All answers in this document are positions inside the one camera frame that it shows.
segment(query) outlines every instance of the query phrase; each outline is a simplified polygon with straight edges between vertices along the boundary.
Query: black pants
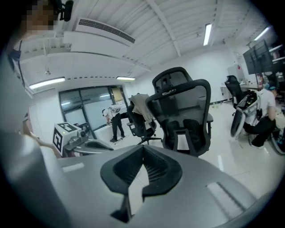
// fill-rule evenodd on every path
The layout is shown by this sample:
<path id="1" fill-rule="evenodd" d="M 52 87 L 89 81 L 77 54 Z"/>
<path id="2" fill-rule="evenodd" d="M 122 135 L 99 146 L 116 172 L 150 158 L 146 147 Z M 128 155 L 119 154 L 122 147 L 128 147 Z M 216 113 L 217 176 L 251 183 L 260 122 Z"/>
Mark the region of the black pants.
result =
<path id="1" fill-rule="evenodd" d="M 112 128 L 113 128 L 113 138 L 117 139 L 117 127 L 119 127 L 119 129 L 121 131 L 121 136 L 124 136 L 125 133 L 124 133 L 124 130 L 122 128 L 121 114 L 118 113 L 111 120 L 112 120 Z"/>
<path id="2" fill-rule="evenodd" d="M 268 117 L 263 117 L 256 126 L 244 123 L 244 130 L 250 134 L 257 134 L 255 139 L 252 141 L 252 145 L 261 147 L 273 132 L 275 125 L 275 120 L 272 121 Z"/>

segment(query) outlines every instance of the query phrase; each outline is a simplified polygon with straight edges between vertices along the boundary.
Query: glass wall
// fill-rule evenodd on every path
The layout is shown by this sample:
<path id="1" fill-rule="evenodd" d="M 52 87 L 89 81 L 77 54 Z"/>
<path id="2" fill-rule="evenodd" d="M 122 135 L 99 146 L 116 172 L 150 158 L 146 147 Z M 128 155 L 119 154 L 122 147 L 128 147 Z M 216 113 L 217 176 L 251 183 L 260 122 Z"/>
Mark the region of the glass wall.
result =
<path id="1" fill-rule="evenodd" d="M 67 122 L 79 125 L 87 122 L 83 113 L 79 91 L 62 93 L 60 97 L 61 110 Z"/>
<path id="2" fill-rule="evenodd" d="M 81 90 L 81 97 L 91 129 L 105 126 L 106 118 L 102 115 L 102 110 L 113 104 L 108 88 Z"/>
<path id="3" fill-rule="evenodd" d="M 88 124 L 94 131 L 106 126 L 102 110 L 110 105 L 121 105 L 126 112 L 126 98 L 121 86 L 80 88 L 59 93 L 64 120 L 71 124 Z"/>

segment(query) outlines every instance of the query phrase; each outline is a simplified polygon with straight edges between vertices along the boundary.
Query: white cloth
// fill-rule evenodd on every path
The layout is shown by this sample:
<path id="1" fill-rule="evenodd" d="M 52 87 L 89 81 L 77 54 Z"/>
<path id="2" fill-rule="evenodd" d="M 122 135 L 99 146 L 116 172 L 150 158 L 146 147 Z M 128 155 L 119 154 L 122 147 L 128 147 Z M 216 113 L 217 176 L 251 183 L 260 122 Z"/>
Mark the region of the white cloth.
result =
<path id="1" fill-rule="evenodd" d="M 118 113 L 120 113 L 121 114 L 121 105 L 114 105 L 113 107 L 115 107 L 115 108 L 120 108 L 120 111 L 119 112 L 116 112 L 116 113 L 114 113 L 114 112 L 112 112 L 112 106 L 110 107 L 110 108 L 108 108 L 108 109 L 105 109 L 104 111 L 103 111 L 103 115 L 106 117 L 107 115 L 109 116 L 109 118 L 110 119 L 112 119 L 114 116 L 116 116 Z"/>
<path id="2" fill-rule="evenodd" d="M 260 101 L 257 104 L 257 109 L 262 109 L 262 117 L 267 116 L 268 107 L 275 107 L 275 97 L 273 93 L 269 90 L 263 89 L 257 92 L 257 95 L 260 98 Z M 256 115 L 249 116 L 245 119 L 245 122 L 250 125 L 256 125 L 258 121 L 255 121 Z"/>
<path id="3" fill-rule="evenodd" d="M 106 117 L 106 116 L 109 116 L 110 119 L 112 119 L 112 118 L 115 116 L 115 114 L 111 112 L 111 109 L 105 109 L 105 110 L 103 111 L 103 115 L 104 115 L 105 117 Z"/>
<path id="4" fill-rule="evenodd" d="M 133 112 L 142 115 L 144 120 L 150 123 L 152 121 L 152 114 L 146 105 L 147 98 L 147 94 L 137 94 L 131 97 L 131 101 L 134 103 Z"/>

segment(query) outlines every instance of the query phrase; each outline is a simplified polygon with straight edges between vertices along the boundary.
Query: floor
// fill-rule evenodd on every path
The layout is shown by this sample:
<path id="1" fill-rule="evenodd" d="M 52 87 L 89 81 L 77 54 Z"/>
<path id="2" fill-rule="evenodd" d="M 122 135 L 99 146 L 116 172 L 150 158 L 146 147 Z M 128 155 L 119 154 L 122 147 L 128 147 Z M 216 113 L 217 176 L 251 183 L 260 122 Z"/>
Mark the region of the floor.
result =
<path id="1" fill-rule="evenodd" d="M 232 138 L 230 128 L 234 111 L 231 103 L 210 106 L 209 113 L 214 118 L 211 146 L 210 150 L 199 158 L 208 161 L 235 178 L 258 199 L 278 186 L 285 172 L 285 156 L 278 155 L 269 142 L 265 142 L 264 150 L 258 150 L 249 145 L 248 136 L 240 134 L 237 140 Z M 276 121 L 280 128 L 285 127 L 285 117 L 281 114 L 279 107 L 277 107 Z M 126 135 L 129 136 L 113 145 L 114 149 L 140 142 L 140 138 L 132 136 L 130 131 L 126 132 Z M 159 126 L 156 136 L 163 137 L 163 131 Z M 150 141 L 150 145 L 162 147 L 160 140 Z M 142 167 L 129 188 L 133 214 L 142 204 L 141 190 L 146 185 L 148 185 L 147 173 Z"/>

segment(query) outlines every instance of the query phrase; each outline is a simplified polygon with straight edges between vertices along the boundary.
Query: ceiling light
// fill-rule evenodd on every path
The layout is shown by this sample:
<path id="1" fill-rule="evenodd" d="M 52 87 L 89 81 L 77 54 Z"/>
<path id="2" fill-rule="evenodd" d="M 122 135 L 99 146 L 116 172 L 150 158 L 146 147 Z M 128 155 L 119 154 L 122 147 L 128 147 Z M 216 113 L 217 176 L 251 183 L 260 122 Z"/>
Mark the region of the ceiling light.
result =
<path id="1" fill-rule="evenodd" d="M 120 77 L 120 76 L 118 76 L 117 79 L 118 79 L 118 80 L 129 80 L 129 81 L 135 80 L 134 77 Z"/>
<path id="2" fill-rule="evenodd" d="M 38 82 L 35 84 L 31 84 L 29 87 L 31 90 L 34 90 L 34 89 L 42 87 L 42 86 L 47 86 L 47 85 L 62 82 L 62 81 L 65 81 L 65 78 L 64 77 L 58 77 L 58 78 L 54 78 L 54 79 L 50 79 L 50 80 L 46 80 L 46 81 L 41 81 L 41 82 Z"/>
<path id="3" fill-rule="evenodd" d="M 269 29 L 270 29 L 270 27 L 267 27 L 266 29 L 264 29 L 264 30 L 254 39 L 254 41 L 257 41 L 260 37 L 262 37 L 263 34 L 266 33 Z"/>
<path id="4" fill-rule="evenodd" d="M 204 38 L 204 46 L 208 44 L 209 38 L 210 38 L 210 33 L 211 33 L 212 25 L 207 24 L 206 29 L 205 29 L 205 38 Z"/>
<path id="5" fill-rule="evenodd" d="M 68 104 L 70 104 L 70 102 L 66 102 L 66 103 L 63 103 L 63 104 L 61 104 L 61 105 L 68 105 Z"/>

